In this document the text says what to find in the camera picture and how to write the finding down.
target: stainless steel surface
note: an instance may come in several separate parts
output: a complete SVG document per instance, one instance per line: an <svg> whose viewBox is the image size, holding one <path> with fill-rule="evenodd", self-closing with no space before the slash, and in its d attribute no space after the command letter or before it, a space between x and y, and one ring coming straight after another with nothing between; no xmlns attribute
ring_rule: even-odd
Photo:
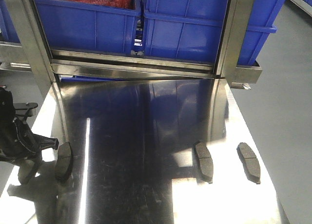
<svg viewBox="0 0 312 224"><path fill-rule="evenodd" d="M34 0L4 0L27 60L43 96L55 77L50 65L51 52Z"/></svg>
<svg viewBox="0 0 312 224"><path fill-rule="evenodd" d="M0 223L289 223L224 79L55 84L32 130L61 143L67 133L72 176L55 181L52 151L26 186L14 168ZM197 141L211 153L212 184L198 176ZM240 142L259 159L259 185L246 178Z"/></svg>
<svg viewBox="0 0 312 224"><path fill-rule="evenodd" d="M296 4L302 10L304 10L309 16L312 17L312 6L310 6L303 0L290 0L290 1L292 1L294 4Z"/></svg>
<svg viewBox="0 0 312 224"><path fill-rule="evenodd" d="M0 61L29 63L21 44L4 41L0 41Z"/></svg>
<svg viewBox="0 0 312 224"><path fill-rule="evenodd" d="M174 75L174 76L184 76L184 77L196 77L196 78L212 78L212 74L207 73L207 71L194 71L188 70L187 68L175 68L175 67L162 67L156 65L146 65L146 64L102 64L102 63L92 63L83 61L70 61L70 60L52 60L52 69L57 74L68 75L67 70L71 70L70 75L77 75L80 73L89 73L91 75L99 75L102 70L110 70L112 73L115 71L124 72L135 72L135 73L145 73L149 76L154 76L154 74L162 75Z"/></svg>
<svg viewBox="0 0 312 224"><path fill-rule="evenodd" d="M254 0L229 0L228 3L214 74L225 77L229 84L235 79L235 69L253 4Z"/></svg>

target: black mechanical fixture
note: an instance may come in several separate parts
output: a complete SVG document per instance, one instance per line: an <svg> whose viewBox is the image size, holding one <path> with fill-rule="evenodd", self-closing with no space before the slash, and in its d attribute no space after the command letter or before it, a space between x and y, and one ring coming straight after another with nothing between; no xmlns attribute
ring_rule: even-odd
<svg viewBox="0 0 312 224"><path fill-rule="evenodd" d="M23 185L36 174L42 163L41 151L58 149L56 178L66 181L72 167L72 150L67 142L32 133L26 120L33 116L37 103L13 104L12 94L0 87L0 161L19 166L19 182Z"/></svg>

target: stainless steel post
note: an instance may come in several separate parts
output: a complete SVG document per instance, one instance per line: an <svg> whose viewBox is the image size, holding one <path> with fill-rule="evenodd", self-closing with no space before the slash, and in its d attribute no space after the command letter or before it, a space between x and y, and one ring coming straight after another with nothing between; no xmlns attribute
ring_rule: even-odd
<svg viewBox="0 0 312 224"><path fill-rule="evenodd" d="M19 40L43 96L48 93L55 77L50 65L52 58L34 0L4 0Z"/></svg>
<svg viewBox="0 0 312 224"><path fill-rule="evenodd" d="M254 0L229 0L214 74L231 85Z"/></svg>

